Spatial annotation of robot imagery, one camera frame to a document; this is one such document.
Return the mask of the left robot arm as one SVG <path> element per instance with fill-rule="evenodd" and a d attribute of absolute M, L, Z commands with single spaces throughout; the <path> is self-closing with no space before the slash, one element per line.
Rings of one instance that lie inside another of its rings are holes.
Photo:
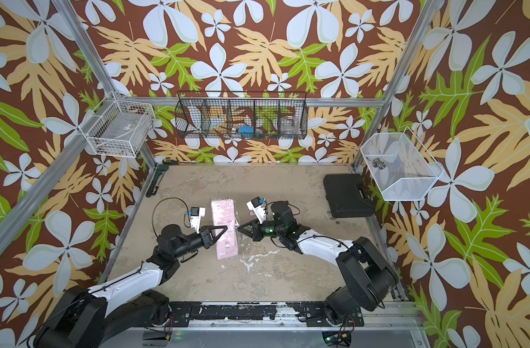
<path fill-rule="evenodd" d="M 211 248 L 227 230 L 204 226 L 186 235 L 178 225 L 166 226 L 156 238 L 153 254 L 133 271 L 87 289 L 66 290 L 26 345 L 99 347 L 131 327 L 165 324 L 172 319 L 169 298 L 156 287 L 172 278 L 185 255 Z"/>

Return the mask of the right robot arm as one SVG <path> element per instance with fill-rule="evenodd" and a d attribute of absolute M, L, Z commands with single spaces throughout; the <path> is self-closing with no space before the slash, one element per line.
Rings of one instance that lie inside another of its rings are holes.
<path fill-rule="evenodd" d="M 362 309 L 369 312 L 384 309 L 384 299 L 398 285 L 398 276 L 373 242 L 366 237 L 355 241 L 323 235 L 297 222 L 293 205 L 287 201 L 267 203 L 256 197 L 247 208 L 256 216 L 238 227 L 238 231 L 255 242 L 269 237 L 281 247 L 336 265 L 345 285 L 333 291 L 323 302 L 325 318 L 341 326 L 357 319 Z"/>

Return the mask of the green black pipe wrench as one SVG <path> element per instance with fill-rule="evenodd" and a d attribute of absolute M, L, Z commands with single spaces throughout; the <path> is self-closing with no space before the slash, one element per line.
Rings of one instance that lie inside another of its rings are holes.
<path fill-rule="evenodd" d="M 168 171 L 169 166 L 167 164 L 159 164 L 156 167 L 156 171 L 154 173 L 154 176 L 150 182 L 150 185 L 145 193 L 146 197 L 152 197 L 156 195 L 156 192 L 159 189 L 160 182 L 163 178 L 163 175 Z"/>

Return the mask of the blue object in basket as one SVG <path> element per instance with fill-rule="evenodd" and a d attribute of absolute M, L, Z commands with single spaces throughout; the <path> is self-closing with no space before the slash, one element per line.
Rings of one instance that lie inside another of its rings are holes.
<path fill-rule="evenodd" d="M 238 133 L 240 134 L 240 136 L 242 136 L 245 139 L 251 139 L 255 135 L 254 129 L 247 125 L 239 128 Z"/>

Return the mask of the black plastic tool case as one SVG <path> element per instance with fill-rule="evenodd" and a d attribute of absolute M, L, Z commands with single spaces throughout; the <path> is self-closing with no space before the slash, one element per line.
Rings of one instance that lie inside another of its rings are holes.
<path fill-rule="evenodd" d="M 323 184 L 333 218 L 368 218 L 375 213 L 362 175 L 329 174 Z"/>

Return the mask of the small dark object in basket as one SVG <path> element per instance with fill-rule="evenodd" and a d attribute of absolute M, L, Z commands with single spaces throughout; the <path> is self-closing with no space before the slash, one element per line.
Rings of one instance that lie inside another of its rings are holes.
<path fill-rule="evenodd" d="M 373 159 L 372 165 L 373 165 L 373 168 L 376 168 L 379 171 L 382 171 L 383 169 L 387 167 L 387 164 L 381 158 Z"/>

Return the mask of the white mesh basket right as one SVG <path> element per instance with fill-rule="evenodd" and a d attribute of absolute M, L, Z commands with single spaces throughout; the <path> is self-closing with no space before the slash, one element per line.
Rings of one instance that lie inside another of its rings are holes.
<path fill-rule="evenodd" d="M 360 148 L 367 168 L 386 202 L 412 202 L 427 197 L 442 176 L 443 166 L 410 128 L 372 135 Z M 373 159 L 387 164 L 373 168 Z"/>

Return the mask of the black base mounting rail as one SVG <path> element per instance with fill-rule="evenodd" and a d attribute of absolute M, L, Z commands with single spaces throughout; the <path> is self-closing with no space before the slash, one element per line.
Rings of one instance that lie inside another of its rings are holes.
<path fill-rule="evenodd" d="M 250 326 L 357 329 L 364 326 L 362 312 L 352 309 L 338 315 L 321 301 L 303 302 L 170 302 L 150 322 L 167 329 L 194 328 L 198 323 Z"/>

